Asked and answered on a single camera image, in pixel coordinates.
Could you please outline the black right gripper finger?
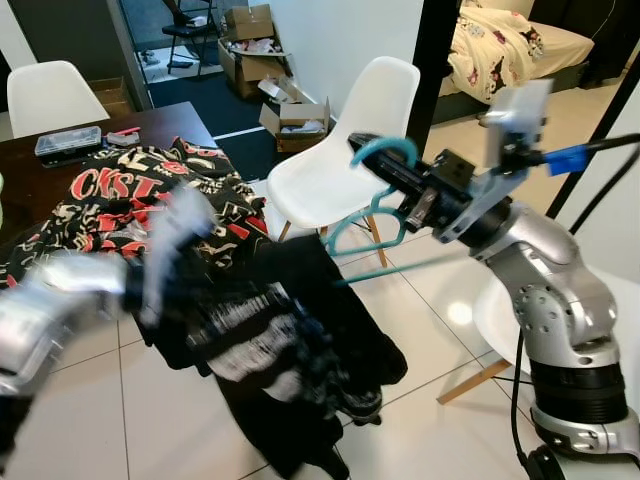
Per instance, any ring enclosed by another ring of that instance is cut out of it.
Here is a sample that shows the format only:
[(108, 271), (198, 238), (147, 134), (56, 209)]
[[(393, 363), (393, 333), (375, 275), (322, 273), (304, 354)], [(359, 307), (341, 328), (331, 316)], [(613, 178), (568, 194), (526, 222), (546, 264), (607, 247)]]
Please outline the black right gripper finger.
[(348, 134), (348, 146), (356, 155), (355, 163), (383, 180), (416, 180), (428, 177), (430, 166), (421, 160), (410, 163), (410, 148), (381, 146), (360, 154), (371, 142), (380, 140), (380, 134), (356, 132)]
[[(360, 154), (367, 154), (372, 150), (371, 146), (367, 146), (364, 151), (360, 151)], [(403, 195), (407, 195), (410, 197), (421, 196), (422, 192), (425, 191), (426, 187), (428, 187), (428, 178), (430, 174), (433, 173), (434, 165), (430, 163), (425, 163), (430, 166), (428, 177), (416, 180), (383, 180), (380, 179), (381, 182), (387, 183), (390, 188), (393, 188), (394, 192), (403, 193)]]

